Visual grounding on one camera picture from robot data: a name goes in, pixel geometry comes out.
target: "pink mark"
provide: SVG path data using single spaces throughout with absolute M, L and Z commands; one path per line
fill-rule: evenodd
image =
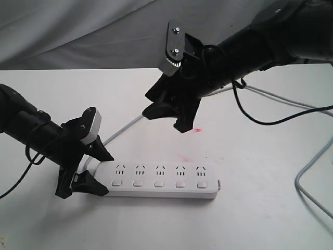
M 198 133 L 198 132 L 201 132 L 201 131 L 202 131 L 202 129 L 193 129 L 194 133 Z
M 184 163 L 191 163 L 191 162 L 193 162 L 191 159 L 189 159 L 189 158 L 187 158 L 186 156 L 184 156 L 184 155 L 181 155 L 181 154 L 178 154 L 178 156 L 179 156 L 179 158 L 181 159 L 181 161 L 182 162 L 184 162 Z

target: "gray cloth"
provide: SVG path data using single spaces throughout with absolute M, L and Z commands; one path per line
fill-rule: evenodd
M 0 69 L 154 68 L 169 20 L 205 44 L 273 0 L 2 0 Z

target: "white tabletop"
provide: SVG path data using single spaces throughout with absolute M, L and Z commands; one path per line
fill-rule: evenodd
M 105 140 L 150 103 L 146 91 L 157 69 L 0 71 L 0 82 L 21 93 L 60 124 L 95 106 Z M 330 65 L 288 66 L 256 72 L 249 85 L 317 106 L 332 104 Z M 245 109 L 272 121 L 300 111 L 239 91 Z M 293 186 L 298 171 L 328 142 L 333 120 L 310 114 L 274 127 L 252 123 L 232 92 L 202 100 L 195 128 L 178 133 L 174 119 L 141 120 L 107 149 L 122 161 L 214 163 L 222 190 L 211 202 L 184 199 L 54 195 L 58 166 L 34 166 L 0 201 L 0 249 L 331 249 L 329 233 L 304 207 Z M 21 176 L 24 146 L 0 135 L 0 193 Z M 333 210 L 332 153 L 302 179 Z M 96 167 L 93 161 L 91 171 Z M 333 232 L 333 221 L 310 205 Z

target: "power strip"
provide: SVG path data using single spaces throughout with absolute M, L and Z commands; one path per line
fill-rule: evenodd
M 214 167 L 196 163 L 101 162 L 95 179 L 108 196 L 214 199 L 221 189 Z

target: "bolt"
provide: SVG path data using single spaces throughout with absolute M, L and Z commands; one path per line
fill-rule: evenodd
M 179 53 L 179 49 L 175 48 L 173 51 L 172 51 L 172 54 L 174 55 L 177 55 Z
M 180 28 L 179 27 L 173 29 L 173 33 L 178 34 L 179 32 L 180 32 Z

